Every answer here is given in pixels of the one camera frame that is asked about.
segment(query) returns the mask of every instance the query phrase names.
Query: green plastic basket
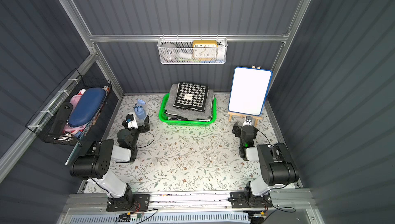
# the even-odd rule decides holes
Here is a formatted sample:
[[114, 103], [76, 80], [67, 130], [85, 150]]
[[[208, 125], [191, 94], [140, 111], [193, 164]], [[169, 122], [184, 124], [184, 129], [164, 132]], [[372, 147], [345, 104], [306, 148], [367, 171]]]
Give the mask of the green plastic basket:
[[211, 123], [213, 123], [215, 121], [215, 119], [217, 118], [216, 100], [214, 98], [214, 100], [213, 100], [213, 117], [208, 122], [184, 121], [184, 120], [167, 120], [167, 116], [165, 115], [165, 106], [166, 106], [167, 100], [169, 100], [169, 95], [170, 95], [170, 93], [166, 94], [163, 97], [163, 101], [162, 101], [162, 104], [160, 106], [159, 119], [162, 122], [165, 122], [165, 123], [170, 124], [170, 125], [182, 125], [182, 126], [189, 126], [189, 127], [207, 127]]

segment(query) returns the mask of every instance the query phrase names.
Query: folded clothes stack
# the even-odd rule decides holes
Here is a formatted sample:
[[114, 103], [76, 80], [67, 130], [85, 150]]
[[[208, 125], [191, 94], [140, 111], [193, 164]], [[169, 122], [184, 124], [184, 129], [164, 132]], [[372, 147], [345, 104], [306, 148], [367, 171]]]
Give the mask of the folded clothes stack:
[[208, 122], [213, 116], [214, 91], [193, 83], [173, 84], [165, 106], [169, 120]]

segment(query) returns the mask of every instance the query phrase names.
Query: white wire basket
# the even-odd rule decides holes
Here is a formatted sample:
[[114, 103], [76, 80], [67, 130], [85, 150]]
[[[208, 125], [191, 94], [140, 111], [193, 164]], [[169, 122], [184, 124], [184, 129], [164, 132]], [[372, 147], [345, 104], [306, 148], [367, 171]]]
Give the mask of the white wire basket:
[[[217, 47], [202, 47], [204, 50], [202, 48], [192, 48], [193, 41], [201, 39], [214, 39], [217, 42]], [[161, 37], [158, 40], [158, 50], [162, 64], [224, 64], [227, 48], [226, 38], [188, 37], [187, 39], [178, 39], [177, 37]]]

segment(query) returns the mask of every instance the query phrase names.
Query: clock face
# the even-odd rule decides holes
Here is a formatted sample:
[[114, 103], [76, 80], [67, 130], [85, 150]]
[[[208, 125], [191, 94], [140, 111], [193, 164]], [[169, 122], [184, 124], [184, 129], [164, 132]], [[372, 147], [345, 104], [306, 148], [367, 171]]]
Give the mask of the clock face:
[[194, 44], [194, 58], [215, 59], [217, 55], [216, 44]]

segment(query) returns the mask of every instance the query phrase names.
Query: blue whiteboard frame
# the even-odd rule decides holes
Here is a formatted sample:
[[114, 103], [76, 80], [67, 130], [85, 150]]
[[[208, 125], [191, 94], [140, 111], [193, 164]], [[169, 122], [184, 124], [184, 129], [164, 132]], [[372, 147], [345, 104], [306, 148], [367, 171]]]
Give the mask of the blue whiteboard frame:
[[[249, 68], [249, 67], [242, 67], [242, 66], [235, 67], [235, 69], [233, 70], [232, 86], [231, 86], [231, 89], [230, 89], [230, 97], [229, 97], [229, 100], [230, 100], [230, 98], [232, 98], [233, 80], [234, 80], [234, 78], [235, 78], [235, 71], [236, 71], [237, 68], [247, 68], [247, 69], [262, 70], [262, 71], [268, 71], [268, 72], [270, 72], [269, 83], [268, 83], [267, 88], [266, 88], [266, 93], [265, 93], [264, 102], [262, 103], [262, 107], [261, 107], [261, 113], [259, 114], [259, 115], [261, 115], [261, 114], [262, 114], [262, 109], [264, 108], [264, 105], [265, 105], [265, 100], [266, 100], [267, 94], [268, 94], [268, 92], [269, 92], [269, 86], [270, 86], [271, 78], [272, 78], [272, 76], [273, 76], [273, 72], [272, 72], [271, 70], [258, 69], [258, 68]], [[232, 113], [239, 113], [239, 112], [230, 111], [230, 110], [229, 110], [229, 104], [228, 104], [228, 111], [229, 111], [229, 112], [232, 112]], [[256, 115], [249, 114], [249, 113], [240, 113], [240, 114], [256, 116]]]

